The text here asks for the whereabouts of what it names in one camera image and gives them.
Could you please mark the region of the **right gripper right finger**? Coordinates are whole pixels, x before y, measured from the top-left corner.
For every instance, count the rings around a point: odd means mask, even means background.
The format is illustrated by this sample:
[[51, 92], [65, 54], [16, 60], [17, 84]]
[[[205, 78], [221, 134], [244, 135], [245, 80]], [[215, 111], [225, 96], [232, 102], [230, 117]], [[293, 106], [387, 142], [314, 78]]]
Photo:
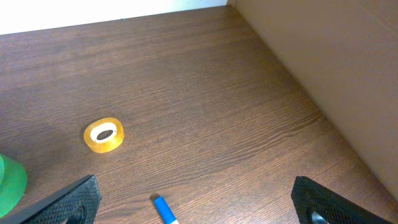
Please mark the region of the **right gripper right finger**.
[[301, 224], [392, 224], [305, 176], [295, 178], [291, 198]]

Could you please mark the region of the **green tape roll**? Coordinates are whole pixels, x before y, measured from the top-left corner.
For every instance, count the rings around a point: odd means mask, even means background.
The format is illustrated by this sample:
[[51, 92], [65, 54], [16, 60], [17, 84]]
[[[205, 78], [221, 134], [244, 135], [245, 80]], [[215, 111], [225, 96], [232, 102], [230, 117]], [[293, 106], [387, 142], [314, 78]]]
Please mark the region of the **green tape roll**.
[[21, 200], [27, 186], [24, 166], [1, 154], [1, 218]]

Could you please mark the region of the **yellow tape roll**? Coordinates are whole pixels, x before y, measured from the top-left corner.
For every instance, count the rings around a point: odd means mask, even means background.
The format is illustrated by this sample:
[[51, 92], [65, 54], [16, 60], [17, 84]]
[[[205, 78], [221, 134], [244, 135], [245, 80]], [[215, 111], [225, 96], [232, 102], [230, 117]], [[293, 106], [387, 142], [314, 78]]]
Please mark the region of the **yellow tape roll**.
[[99, 119], [85, 129], [83, 139], [93, 152], [110, 152], [122, 144], [124, 128], [116, 118]]

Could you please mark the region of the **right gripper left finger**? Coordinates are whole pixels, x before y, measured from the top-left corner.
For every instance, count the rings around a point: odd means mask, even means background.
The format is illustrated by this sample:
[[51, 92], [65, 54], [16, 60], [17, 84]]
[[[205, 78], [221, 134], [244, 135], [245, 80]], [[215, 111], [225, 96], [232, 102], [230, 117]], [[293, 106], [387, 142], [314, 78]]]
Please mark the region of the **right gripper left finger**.
[[94, 223], [102, 196], [94, 175], [86, 175], [39, 202], [1, 219], [2, 224]]

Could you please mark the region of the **blue white marker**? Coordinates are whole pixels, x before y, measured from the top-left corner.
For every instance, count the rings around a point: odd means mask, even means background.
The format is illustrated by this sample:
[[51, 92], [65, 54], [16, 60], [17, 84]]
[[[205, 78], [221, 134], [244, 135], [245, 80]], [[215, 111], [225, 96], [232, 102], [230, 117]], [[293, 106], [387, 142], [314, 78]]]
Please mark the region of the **blue white marker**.
[[157, 197], [154, 200], [154, 205], [165, 224], [179, 224], [177, 218], [163, 197]]

